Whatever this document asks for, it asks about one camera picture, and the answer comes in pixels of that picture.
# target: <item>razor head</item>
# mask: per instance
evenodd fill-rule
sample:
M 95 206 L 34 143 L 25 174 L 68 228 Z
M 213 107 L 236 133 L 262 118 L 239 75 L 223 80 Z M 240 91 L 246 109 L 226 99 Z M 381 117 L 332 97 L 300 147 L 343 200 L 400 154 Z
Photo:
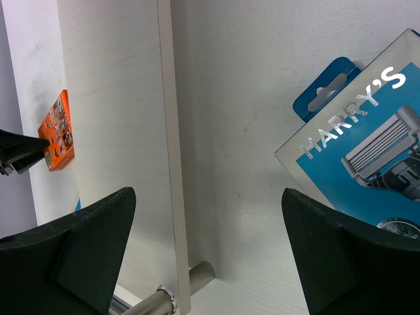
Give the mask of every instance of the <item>razor head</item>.
M 388 163 L 418 147 L 419 132 L 420 117 L 411 106 L 402 106 L 341 161 L 352 178 L 369 186 Z

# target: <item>razor image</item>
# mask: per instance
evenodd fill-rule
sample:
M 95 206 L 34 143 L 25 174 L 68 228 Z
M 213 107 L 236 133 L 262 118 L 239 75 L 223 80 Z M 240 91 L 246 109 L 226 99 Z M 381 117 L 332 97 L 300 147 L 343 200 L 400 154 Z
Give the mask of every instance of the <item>razor image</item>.
M 341 162 L 367 188 L 398 192 L 420 201 L 420 117 L 402 106 Z

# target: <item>brand logo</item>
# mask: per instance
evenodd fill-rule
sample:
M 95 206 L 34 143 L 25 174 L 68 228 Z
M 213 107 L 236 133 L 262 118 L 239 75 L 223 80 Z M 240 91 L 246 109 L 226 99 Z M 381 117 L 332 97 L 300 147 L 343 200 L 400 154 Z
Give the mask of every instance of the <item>brand logo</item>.
M 388 67 L 387 69 L 383 70 L 381 73 L 381 79 L 375 79 L 372 81 L 373 86 L 378 87 L 378 89 L 380 89 L 382 87 L 382 81 L 384 82 L 389 82 L 389 81 L 393 81 L 393 80 L 398 80 L 398 82 L 394 83 L 392 85 L 393 89 L 397 89 L 399 87 L 401 87 L 405 82 L 406 82 L 406 77 L 404 74 L 401 73 L 397 73 L 397 74 L 393 74 L 393 75 L 389 75 L 390 72 L 394 71 L 393 67 Z M 360 106 L 362 105 L 362 103 L 366 100 L 368 100 L 369 102 L 371 102 L 371 104 L 373 106 L 378 106 L 379 103 L 378 101 L 376 101 L 373 97 L 372 97 L 372 89 L 371 89 L 371 85 L 369 84 L 366 87 L 366 95 L 362 95 L 359 94 L 355 97 L 355 101 L 351 102 L 350 104 L 347 104 L 346 106 L 343 107 L 343 111 L 344 113 L 351 118 L 351 120 L 353 120 L 353 122 L 357 123 L 359 121 L 359 119 L 356 117 L 357 115 L 362 115 L 365 116 L 368 114 L 368 112 L 361 110 Z M 328 120 L 328 123 L 333 127 L 333 129 L 337 132 L 338 135 L 334 134 L 334 133 L 330 133 L 328 131 L 322 130 L 322 129 L 318 129 L 320 138 L 321 138 L 321 143 L 322 143 L 322 147 L 325 149 L 327 148 L 327 143 L 330 140 L 335 140 L 337 138 L 339 138 L 339 136 L 341 136 L 344 132 L 343 130 L 341 130 L 341 128 L 347 128 L 350 129 L 353 125 L 346 123 L 344 121 L 344 116 L 341 114 L 338 115 L 334 115 L 333 117 L 331 117 L 331 119 Z M 308 137 L 309 143 L 310 145 L 308 147 L 300 145 L 302 151 L 310 158 L 313 158 L 313 155 L 310 153 L 311 149 L 317 149 L 317 151 L 321 152 L 322 149 L 321 147 L 318 145 L 318 143 L 316 143 L 316 141 L 310 136 Z

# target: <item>metal pipe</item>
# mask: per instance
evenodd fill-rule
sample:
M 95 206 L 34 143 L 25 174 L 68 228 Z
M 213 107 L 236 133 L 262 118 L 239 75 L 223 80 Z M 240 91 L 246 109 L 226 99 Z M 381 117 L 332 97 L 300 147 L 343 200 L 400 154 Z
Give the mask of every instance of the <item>metal pipe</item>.
M 191 296 L 215 278 L 215 270 L 207 261 L 199 263 L 190 270 Z M 130 308 L 122 315 L 168 315 L 176 311 L 175 298 L 171 292 L 160 286 L 155 293 Z

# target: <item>orange box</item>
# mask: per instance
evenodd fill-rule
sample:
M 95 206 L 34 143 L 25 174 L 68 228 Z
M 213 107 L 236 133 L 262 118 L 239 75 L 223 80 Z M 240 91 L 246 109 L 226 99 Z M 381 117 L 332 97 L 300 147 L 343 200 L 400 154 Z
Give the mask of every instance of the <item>orange box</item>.
M 47 139 L 50 146 L 44 150 L 50 171 L 62 169 L 74 158 L 72 122 L 67 90 L 63 90 L 54 106 L 38 128 L 39 138 Z

